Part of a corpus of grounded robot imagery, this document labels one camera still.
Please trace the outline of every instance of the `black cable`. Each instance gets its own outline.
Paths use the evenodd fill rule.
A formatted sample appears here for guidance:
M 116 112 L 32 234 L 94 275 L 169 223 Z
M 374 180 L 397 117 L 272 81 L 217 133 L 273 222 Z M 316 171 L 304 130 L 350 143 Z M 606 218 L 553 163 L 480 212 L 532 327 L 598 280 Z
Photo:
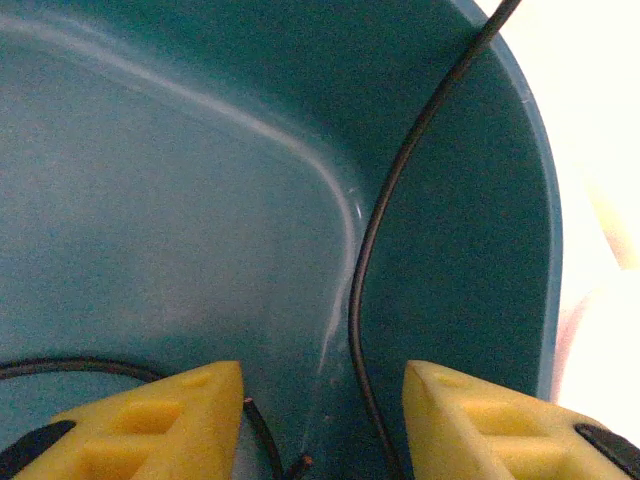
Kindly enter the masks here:
M 400 174 L 404 170 L 409 161 L 413 150 L 415 149 L 422 134 L 429 126 L 431 120 L 436 115 L 442 104 L 447 100 L 451 90 L 462 76 L 466 73 L 471 65 L 472 60 L 481 53 L 498 30 L 504 25 L 511 16 L 521 0 L 503 0 L 495 13 L 487 20 L 481 30 L 475 35 L 465 52 L 458 58 L 456 63 L 447 72 L 445 77 L 440 81 L 435 91 L 422 108 L 422 111 L 416 118 L 413 126 L 404 138 L 398 153 L 387 174 L 378 198 L 373 208 L 373 213 L 369 218 L 364 239 L 360 247 L 358 262 L 353 275 L 353 283 L 351 284 L 351 295 L 349 298 L 349 349 L 351 352 L 351 361 L 356 373 L 356 378 L 360 391 L 362 393 L 367 414 L 374 427 L 376 428 L 378 437 L 382 442 L 384 456 L 387 463 L 389 477 L 394 480 L 403 480 L 405 478 L 400 463 L 398 452 L 393 444 L 391 436 L 387 430 L 384 416 L 375 394 L 371 387 L 371 380 L 367 373 L 364 354 L 362 352 L 362 332 L 361 332 L 361 309 L 362 309 L 362 293 L 364 281 L 369 268 L 371 253 L 376 241 L 376 236 L 380 228 L 380 223 L 384 217 L 384 213 L 389 205 L 389 201 L 395 190 L 400 178 Z
M 96 357 L 66 357 L 66 358 L 31 358 L 17 362 L 0 364 L 0 381 L 26 375 L 56 372 L 99 372 L 112 375 L 124 375 L 146 383 L 166 378 L 161 373 L 118 360 L 108 360 Z M 267 450 L 269 462 L 273 471 L 273 478 L 282 480 L 283 470 L 280 454 L 273 440 L 271 431 L 262 418 L 258 407 L 252 398 L 243 403 L 243 410 L 249 422 L 255 429 L 260 441 Z
M 300 458 L 289 467 L 287 473 L 284 474 L 282 480 L 301 480 L 309 469 L 313 466 L 313 458 L 303 453 Z
M 54 372 L 101 372 L 155 382 L 164 375 L 145 367 L 96 357 L 31 358 L 0 364 L 0 380 Z
M 253 398 L 247 397 L 244 399 L 243 409 L 244 413 L 249 419 L 249 422 L 251 423 L 251 426 L 256 431 L 258 437 L 262 441 L 262 444 L 267 450 L 267 456 L 269 457 L 269 463 L 271 464 L 273 480 L 282 480 L 282 461 L 280 460 L 278 447 L 276 446 L 276 442 L 273 440 L 271 431 L 267 427 L 267 423 L 264 421 L 264 418 L 256 407 Z

